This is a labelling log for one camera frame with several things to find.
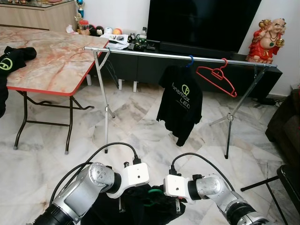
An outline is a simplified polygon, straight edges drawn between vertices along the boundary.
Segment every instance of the chair leg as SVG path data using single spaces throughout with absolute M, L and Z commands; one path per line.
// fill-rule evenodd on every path
M 279 204 L 278 204 L 278 202 L 277 202 L 277 200 L 276 200 L 276 198 L 275 198 L 275 196 L 274 196 L 274 194 L 273 194 L 270 186 L 268 185 L 268 183 L 266 183 L 266 185 L 267 185 L 267 188 L 268 188 L 268 190 L 269 190 L 269 192 L 270 192 L 270 194 L 271 194 L 271 196 L 272 196 L 272 198 L 273 198 L 273 200 L 274 200 L 274 202 L 275 202 L 275 204 L 277 206 L 277 209 L 278 209 L 278 211 L 279 211 L 279 213 L 280 213 L 280 215 L 281 215 L 281 217 L 283 219 L 283 222 L 285 223 L 285 225 L 288 225 L 288 223 L 287 223 L 287 221 L 285 219 L 285 216 L 283 215 L 283 212 L 282 212 L 282 210 L 281 210 L 281 208 L 280 208 L 280 206 L 279 206 Z
M 271 182 L 271 181 L 274 181 L 274 180 L 277 180 L 277 179 L 279 179 L 279 177 L 278 177 L 278 176 L 275 176 L 275 177 L 272 177 L 272 178 L 269 178 L 269 179 L 260 181 L 260 182 L 258 182 L 258 183 L 256 183 L 256 184 L 252 184 L 252 185 L 249 185 L 249 186 L 247 186 L 247 187 L 242 187 L 240 190 L 241 190 L 241 191 L 246 191 L 246 190 L 249 190 L 249 189 L 252 189 L 252 188 L 261 186 L 262 184 L 267 184 L 267 183 L 269 183 L 269 182 Z

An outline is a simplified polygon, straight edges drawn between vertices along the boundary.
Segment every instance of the sofa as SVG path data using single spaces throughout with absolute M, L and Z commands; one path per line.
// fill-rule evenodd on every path
M 284 100 L 268 124 L 266 136 L 280 146 L 291 166 L 300 167 L 300 89 Z

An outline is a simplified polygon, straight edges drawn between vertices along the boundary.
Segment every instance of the marble floor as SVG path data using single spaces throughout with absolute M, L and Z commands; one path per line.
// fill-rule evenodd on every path
M 276 111 L 275 106 L 258 105 L 251 99 L 236 114 L 232 125 L 229 159 L 224 158 L 226 123 L 209 126 L 208 123 L 226 115 L 237 103 L 225 94 L 203 93 L 202 119 L 195 125 L 183 147 L 176 146 L 176 138 L 157 122 L 163 90 L 155 85 L 138 84 L 132 92 L 132 82 L 124 82 L 117 90 L 105 81 L 105 91 L 110 108 L 116 118 L 109 120 L 109 142 L 126 142 L 133 145 L 146 162 L 150 184 L 161 185 L 168 174 L 172 160 L 184 152 L 195 152 L 214 163 L 228 177 L 241 194 L 258 212 L 276 224 L 282 224 L 280 214 L 266 186 L 240 192 L 240 188 L 270 178 L 284 164 L 276 144 L 264 134 L 266 126 Z M 34 100 L 51 100 L 68 105 L 66 97 L 29 93 Z M 95 109 L 74 111 L 74 125 L 70 153 L 64 155 L 67 127 L 27 124 L 13 150 L 16 133 L 23 120 L 23 99 L 16 91 L 9 92 L 6 114 L 0 119 L 0 224 L 25 225 L 43 212 L 50 196 L 62 176 L 77 164 L 84 162 L 94 151 L 104 145 L 104 103 L 97 80 L 93 86 L 83 84 L 75 95 L 83 105 Z M 29 118 L 49 122 L 68 123 L 68 110 L 36 106 L 29 103 Z M 125 161 L 132 162 L 132 152 L 125 146 L 112 146 L 106 155 L 101 152 L 94 161 L 121 170 Z M 197 157 L 182 157 L 176 169 L 183 176 L 209 174 L 216 171 Z M 280 181 L 270 183 L 290 225 L 299 224 L 299 215 Z M 224 224 L 216 205 L 211 200 L 187 205 L 184 215 L 171 225 Z

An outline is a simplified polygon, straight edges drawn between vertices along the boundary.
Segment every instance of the green logo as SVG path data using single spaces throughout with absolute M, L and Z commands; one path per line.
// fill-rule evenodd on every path
M 4 62 L 3 62 L 4 60 L 8 60 L 10 65 L 4 63 Z M 5 58 L 5 59 L 3 59 L 3 60 L 0 62 L 0 69 L 3 69 L 3 70 L 10 70 L 11 67 L 13 67 L 13 62 L 12 62 L 11 59 L 9 59 L 9 58 Z
M 185 94 L 185 95 L 188 95 L 188 94 L 189 94 L 189 88 L 188 88 L 188 86 L 186 86 L 185 84 L 182 85 L 182 92 L 183 92 L 183 94 Z

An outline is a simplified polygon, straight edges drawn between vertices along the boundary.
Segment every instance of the printed logo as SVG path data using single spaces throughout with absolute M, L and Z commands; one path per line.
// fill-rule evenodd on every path
M 185 84 L 181 87 L 183 94 L 188 95 L 189 94 L 189 88 Z
M 188 98 L 188 94 L 189 94 L 188 86 L 186 86 L 185 84 L 182 85 L 182 87 L 181 87 L 182 91 L 180 91 L 179 88 L 175 87 L 174 82 L 173 82 L 172 83 L 172 88 L 181 97 L 180 101 L 177 100 L 177 102 L 179 102 L 186 109 L 189 109 L 190 104 L 189 104 L 189 98 Z
M 4 62 L 3 62 L 4 60 L 8 60 L 9 65 L 6 64 L 6 63 L 4 63 Z M 9 59 L 9 58 L 5 58 L 5 59 L 3 59 L 3 60 L 0 62 L 0 69 L 3 69 L 3 70 L 10 70 L 11 67 L 13 67 L 13 62 L 12 62 L 12 60 Z

